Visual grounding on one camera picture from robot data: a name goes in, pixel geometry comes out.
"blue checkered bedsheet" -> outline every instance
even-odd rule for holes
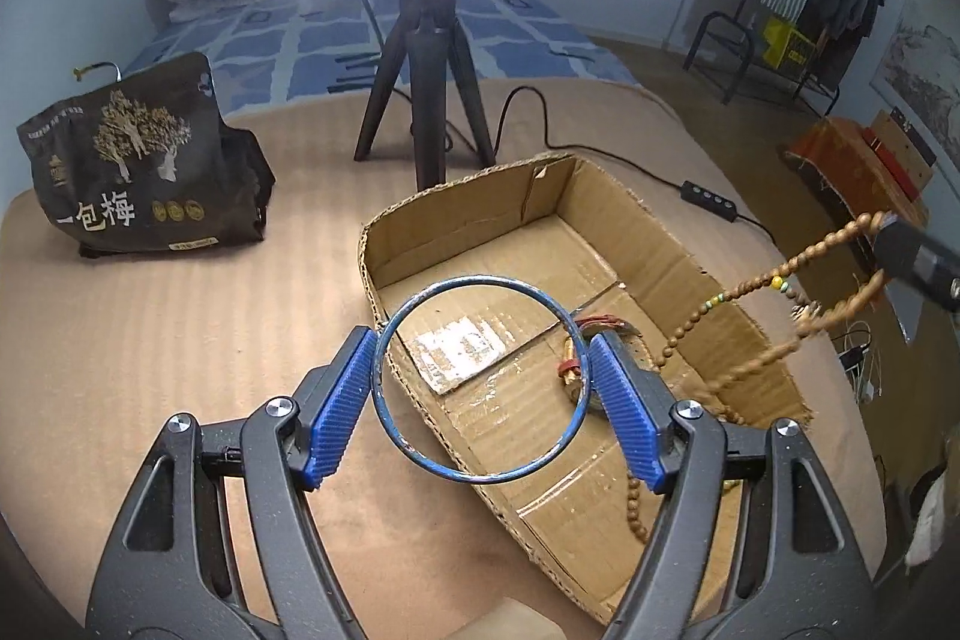
[[[371,0],[384,36],[399,0]],[[579,76],[635,84],[603,47],[538,0],[457,0],[477,76]],[[157,35],[125,70],[198,50],[221,111],[261,109],[373,85],[376,33],[360,0],[267,0],[219,9]],[[409,82],[407,65],[400,83]]]

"beige mattress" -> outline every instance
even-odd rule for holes
[[[677,181],[733,194],[651,95],[592,80],[535,82],[550,103],[554,143],[593,143]],[[515,84],[481,83],[491,121]],[[32,193],[11,204],[0,231],[0,509],[40,576],[78,618],[114,515],[164,421],[178,410],[202,421],[245,416],[294,389],[354,324],[368,322],[356,263],[360,229],[409,196],[415,181],[403,102],[387,111],[373,158],[353,162],[365,100],[343,95],[234,121],[256,131],[277,175],[268,237],[256,247],[83,261]],[[466,129],[452,95],[449,105],[451,119]],[[499,160],[543,150],[541,134],[539,101],[519,95]],[[596,160],[725,286],[781,261],[752,226],[722,223],[665,186]],[[473,167],[456,153],[448,162],[451,179]],[[702,231],[706,221],[709,232]],[[771,340],[788,334],[782,297],[741,301]],[[847,381],[827,338],[806,340],[788,365],[816,416],[810,437],[875,572],[885,546],[880,486]],[[403,431],[440,456],[414,408],[390,391]],[[601,633],[526,560],[469,487],[431,477],[395,451],[370,408],[340,471],[310,504],[374,640],[443,637],[504,595],[544,613],[571,640]],[[232,485],[232,506],[242,509],[239,485]],[[241,512],[232,524],[251,608],[270,616]]]

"blue metal ring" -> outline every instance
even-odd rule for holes
[[[443,466],[443,464],[438,464],[431,458],[426,458],[423,453],[416,450],[413,445],[407,442],[403,434],[400,434],[400,430],[397,429],[397,424],[394,422],[394,417],[390,415],[390,410],[387,408],[387,402],[383,398],[383,360],[387,356],[387,346],[390,344],[391,338],[397,333],[397,328],[400,327],[402,320],[405,319],[406,316],[409,316],[416,307],[424,304],[427,299],[432,299],[439,293],[445,292],[445,290],[453,290],[457,289],[457,287],[465,286],[506,287],[506,289],[525,293],[525,295],[530,298],[536,299],[536,301],[544,305],[551,313],[555,314],[555,316],[560,319],[560,323],[563,323],[563,327],[565,327],[570,334],[570,338],[573,340],[573,348],[580,362],[580,377],[583,386],[580,389],[580,396],[577,398],[577,405],[573,410],[573,418],[570,419],[568,427],[566,427],[563,434],[560,435],[560,439],[557,440],[556,444],[542,456],[535,458],[534,461],[524,466],[511,469],[507,472],[496,472],[490,475],[472,475],[469,472],[460,472],[459,470]],[[472,274],[466,277],[454,277],[450,280],[434,283],[432,286],[426,287],[424,290],[421,290],[421,292],[411,296],[388,321],[380,337],[376,340],[376,352],[373,353],[373,372],[371,372],[371,391],[373,391],[373,408],[376,410],[376,415],[380,419],[380,423],[383,424],[387,435],[392,439],[394,444],[397,445],[397,448],[400,448],[403,455],[407,456],[410,461],[419,464],[419,466],[427,472],[431,472],[438,477],[445,477],[446,480],[454,480],[455,482],[467,482],[473,483],[474,485],[492,485],[493,483],[510,482],[510,480],[517,480],[519,477],[526,477],[536,472],[536,470],[542,466],[546,466],[546,464],[553,461],[554,458],[560,456],[560,453],[563,453],[563,449],[570,444],[573,435],[579,431],[584,422],[584,418],[587,417],[587,405],[589,405],[590,398],[590,372],[589,360],[587,360],[587,343],[584,341],[583,335],[580,334],[580,329],[577,327],[576,322],[574,322],[573,316],[565,311],[552,297],[540,290],[539,287],[531,286],[529,283],[514,280],[510,277],[496,277],[488,274]]]

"screw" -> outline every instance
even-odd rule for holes
[[[294,403],[285,396],[277,396],[267,402],[267,415],[270,418],[282,418],[293,410]]]
[[[797,437],[800,434],[800,424],[793,418],[778,418],[774,427],[781,437]]]
[[[677,403],[677,414],[680,415],[680,418],[694,421],[704,414],[704,408],[699,402],[693,399],[683,399]]]
[[[167,421],[167,429],[170,429],[174,434],[179,434],[180,432],[185,432],[186,429],[190,428],[190,417],[184,415],[183,413],[177,413],[169,421]]]

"cardboard box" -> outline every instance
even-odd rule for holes
[[[874,133],[872,128],[862,128],[860,130],[861,136],[863,137],[864,142],[870,146],[870,149],[877,153],[877,158],[880,158],[880,161],[885,167],[887,167],[887,172],[890,172],[893,175],[896,184],[901,187],[901,191],[904,192],[904,195],[910,199],[910,201],[916,201],[920,198],[920,190],[910,179],[910,175],[906,173],[904,167],[901,167],[901,164],[896,160],[896,156],[891,153],[890,148],[887,145],[880,141],[880,137],[877,137],[877,134]]]
[[[930,145],[926,143],[926,140],[923,138],[923,134],[920,134],[920,131],[915,129],[914,125],[906,119],[906,115],[899,107],[894,107],[890,110],[890,116],[893,118],[893,121],[904,129],[904,134],[909,137],[910,141],[913,143],[914,148],[917,148],[917,152],[920,153],[920,157],[923,157],[926,165],[932,167],[937,163],[937,156],[930,149]]]
[[[722,287],[635,196],[586,160],[547,154],[438,188],[378,215],[360,239],[361,277],[376,321],[413,293],[485,272],[545,290],[575,314],[610,313],[640,329],[652,353]],[[519,466],[568,424],[557,377],[565,332],[515,292],[453,290],[414,311],[388,361],[454,461],[472,472]],[[769,345],[736,304],[704,319],[664,368],[678,398],[728,404],[752,426],[810,412],[782,362],[725,391],[709,383]],[[627,468],[608,422],[589,415],[568,450],[534,475],[477,487],[531,559],[601,622],[611,619],[643,551],[626,521]],[[659,499],[645,493],[652,528]],[[722,503],[698,608],[722,588],[739,491]]]
[[[916,130],[911,127],[912,134],[907,134],[904,127],[896,122],[893,116],[884,111],[877,113],[877,117],[872,121],[870,129],[875,136],[883,143],[890,153],[896,158],[896,162],[901,165],[910,182],[913,183],[916,190],[923,191],[930,178],[933,177],[933,169],[930,164],[923,159],[923,154],[915,145],[911,137],[918,137]]]

